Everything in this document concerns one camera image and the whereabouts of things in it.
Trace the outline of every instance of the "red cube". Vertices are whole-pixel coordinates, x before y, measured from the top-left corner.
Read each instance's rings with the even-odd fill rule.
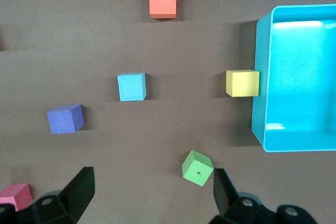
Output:
[[[176,0],[149,0],[152,18],[176,18]]]

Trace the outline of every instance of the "foam cube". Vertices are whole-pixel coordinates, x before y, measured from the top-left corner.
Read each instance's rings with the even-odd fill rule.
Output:
[[[211,159],[195,150],[190,151],[182,165],[183,177],[200,186],[204,186],[213,170]]]
[[[52,134],[74,133],[84,125],[80,104],[59,106],[47,114]]]
[[[152,18],[176,18],[176,0],[149,0]]]
[[[123,73],[118,76],[120,101],[143,101],[147,95],[145,73]]]
[[[259,72],[227,70],[226,93],[231,97],[257,97],[259,95]]]
[[[12,204],[16,211],[27,208],[32,201],[29,184],[10,185],[0,192],[0,204]]]

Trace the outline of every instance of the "dark blue cube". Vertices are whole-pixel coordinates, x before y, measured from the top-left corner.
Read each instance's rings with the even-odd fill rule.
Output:
[[[80,104],[59,106],[47,114],[52,134],[74,133],[84,126]]]

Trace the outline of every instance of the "pink cube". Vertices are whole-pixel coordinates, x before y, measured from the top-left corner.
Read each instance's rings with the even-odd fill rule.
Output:
[[[0,204],[13,204],[16,211],[25,209],[32,201],[29,184],[10,185],[0,192]]]

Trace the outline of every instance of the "screw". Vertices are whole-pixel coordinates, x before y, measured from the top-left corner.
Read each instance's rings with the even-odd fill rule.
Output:
[[[42,202],[41,202],[41,205],[42,206],[45,206],[47,204],[50,204],[52,202],[52,198],[47,198],[47,199],[44,199]]]
[[[298,212],[296,212],[296,210],[294,208],[287,207],[285,210],[286,210],[286,213],[291,215],[291,216],[297,216],[298,215]]]
[[[243,199],[243,204],[245,207],[253,206],[253,202],[250,199]]]

